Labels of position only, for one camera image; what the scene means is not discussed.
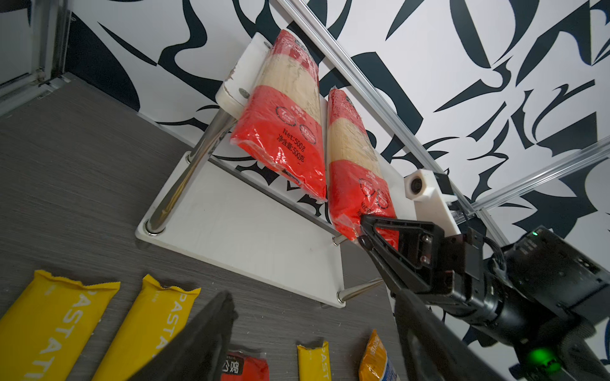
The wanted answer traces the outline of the red spaghetti package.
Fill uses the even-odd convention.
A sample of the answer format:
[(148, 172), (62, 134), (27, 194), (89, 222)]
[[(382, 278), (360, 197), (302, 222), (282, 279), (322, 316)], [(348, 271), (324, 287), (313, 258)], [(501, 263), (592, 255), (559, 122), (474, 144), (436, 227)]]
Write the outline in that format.
[(265, 58), (230, 142), (326, 201), (319, 67), (291, 31), (281, 30)]
[(330, 220), (341, 235), (357, 241), (363, 215), (395, 218), (397, 214), (376, 151), (346, 92), (330, 90), (327, 114)]

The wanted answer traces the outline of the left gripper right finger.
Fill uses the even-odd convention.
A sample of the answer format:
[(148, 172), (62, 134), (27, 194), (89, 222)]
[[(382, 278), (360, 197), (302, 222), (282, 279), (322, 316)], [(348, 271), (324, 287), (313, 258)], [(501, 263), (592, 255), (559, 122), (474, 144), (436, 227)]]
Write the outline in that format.
[(396, 327), (408, 379), (435, 372), (444, 380), (502, 380), (472, 353), (410, 290), (396, 293)]

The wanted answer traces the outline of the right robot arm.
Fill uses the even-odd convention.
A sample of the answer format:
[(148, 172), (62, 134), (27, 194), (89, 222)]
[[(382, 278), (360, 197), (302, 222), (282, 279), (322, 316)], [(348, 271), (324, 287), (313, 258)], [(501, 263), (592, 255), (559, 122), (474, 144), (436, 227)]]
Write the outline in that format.
[(609, 316), (609, 273), (544, 227), (505, 247), (467, 230), (365, 215), (358, 241), (396, 300), (411, 380), (497, 380), (499, 373), (435, 317), (468, 324), (483, 347), (514, 349), (515, 379), (607, 380), (587, 345)]

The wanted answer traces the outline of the yellow pastatime spaghetti package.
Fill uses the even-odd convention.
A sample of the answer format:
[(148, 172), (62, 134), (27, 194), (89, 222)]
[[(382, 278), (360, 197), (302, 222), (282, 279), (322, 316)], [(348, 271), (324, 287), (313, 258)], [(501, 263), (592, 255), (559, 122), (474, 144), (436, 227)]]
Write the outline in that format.
[(199, 288), (164, 287), (151, 275), (142, 288), (103, 357), (94, 380), (127, 380), (186, 326)]

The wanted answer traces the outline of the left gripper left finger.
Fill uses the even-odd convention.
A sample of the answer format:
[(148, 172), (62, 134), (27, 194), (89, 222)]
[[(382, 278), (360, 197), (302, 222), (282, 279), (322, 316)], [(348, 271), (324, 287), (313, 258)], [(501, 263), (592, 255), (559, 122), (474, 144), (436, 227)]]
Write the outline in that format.
[(234, 322), (233, 295), (218, 293), (132, 380), (220, 380)]

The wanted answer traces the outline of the orange blue pasta bag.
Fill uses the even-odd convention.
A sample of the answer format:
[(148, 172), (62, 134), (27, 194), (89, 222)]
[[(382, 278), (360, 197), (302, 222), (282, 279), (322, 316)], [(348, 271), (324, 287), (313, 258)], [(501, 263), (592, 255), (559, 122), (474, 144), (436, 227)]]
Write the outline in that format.
[(399, 381), (400, 377), (389, 360), (389, 355), (376, 330), (367, 343), (358, 370), (360, 381)]

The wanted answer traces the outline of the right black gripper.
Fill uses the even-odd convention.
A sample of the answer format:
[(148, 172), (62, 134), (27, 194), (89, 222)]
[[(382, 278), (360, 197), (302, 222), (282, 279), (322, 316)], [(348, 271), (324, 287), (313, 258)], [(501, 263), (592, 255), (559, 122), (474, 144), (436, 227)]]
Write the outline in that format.
[(505, 254), (475, 230), (446, 236), (432, 222), (364, 215), (360, 246), (389, 290), (409, 290), (470, 324), (491, 324), (505, 307)]

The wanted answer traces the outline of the red fusilli bag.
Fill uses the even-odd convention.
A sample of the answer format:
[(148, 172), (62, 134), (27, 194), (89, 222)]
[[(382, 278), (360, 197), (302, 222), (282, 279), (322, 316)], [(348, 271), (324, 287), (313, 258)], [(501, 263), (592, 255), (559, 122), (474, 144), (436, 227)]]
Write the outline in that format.
[(270, 381), (267, 360), (243, 352), (228, 352), (222, 366), (221, 381)]

